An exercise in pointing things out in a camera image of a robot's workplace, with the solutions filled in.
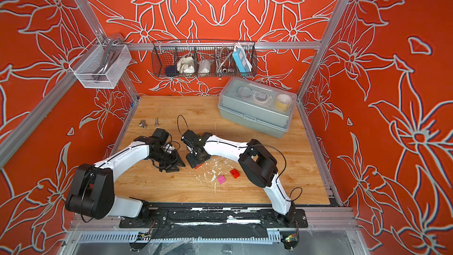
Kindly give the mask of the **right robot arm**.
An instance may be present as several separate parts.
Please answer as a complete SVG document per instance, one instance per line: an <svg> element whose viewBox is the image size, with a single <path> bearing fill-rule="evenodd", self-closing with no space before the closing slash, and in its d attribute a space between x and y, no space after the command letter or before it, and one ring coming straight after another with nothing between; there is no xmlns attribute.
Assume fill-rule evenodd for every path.
<svg viewBox="0 0 453 255"><path fill-rule="evenodd" d="M186 159L192 168L213 156L237 162L249 181L264 189L274 213L287 222L293 219L296 205L284 191L277 159L267 150L267 145L256 139L249 142L234 142L208 132L197 135L191 130L182 135L181 141L189 151Z"/></svg>

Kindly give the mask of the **long red lego brick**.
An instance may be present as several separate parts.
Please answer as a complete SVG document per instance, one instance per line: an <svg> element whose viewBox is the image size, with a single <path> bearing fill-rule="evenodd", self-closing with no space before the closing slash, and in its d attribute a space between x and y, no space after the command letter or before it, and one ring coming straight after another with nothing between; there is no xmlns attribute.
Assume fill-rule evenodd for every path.
<svg viewBox="0 0 453 255"><path fill-rule="evenodd" d="M203 166L204 164L199 164L197 165L194 169L197 170L198 168L200 168L201 166Z"/></svg>

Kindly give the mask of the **pink lego brick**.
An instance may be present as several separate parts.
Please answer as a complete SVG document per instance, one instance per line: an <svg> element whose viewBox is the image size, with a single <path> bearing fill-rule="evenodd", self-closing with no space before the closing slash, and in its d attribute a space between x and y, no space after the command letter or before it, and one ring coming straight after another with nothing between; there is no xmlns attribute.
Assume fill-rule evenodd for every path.
<svg viewBox="0 0 453 255"><path fill-rule="evenodd" d="M219 175L219 176L217 177L217 180L218 180L218 182L219 182L220 184L223 184L223 183L226 182L226 179L225 179L225 177L224 177L223 175Z"/></svg>

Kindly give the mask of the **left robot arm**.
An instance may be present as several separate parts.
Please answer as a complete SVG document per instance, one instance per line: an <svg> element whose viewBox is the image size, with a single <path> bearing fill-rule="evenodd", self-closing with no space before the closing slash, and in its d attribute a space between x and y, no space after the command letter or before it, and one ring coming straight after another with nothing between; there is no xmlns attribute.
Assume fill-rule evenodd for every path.
<svg viewBox="0 0 453 255"><path fill-rule="evenodd" d="M116 180L131 167L150 160L160 172L178 172L185 164L173 145L169 132L157 128L152 136L139 136L125 149L95 164L82 164L74 174L65 202L67 211L82 218L109 217L150 219L145 200L119 197L114 192Z"/></svg>

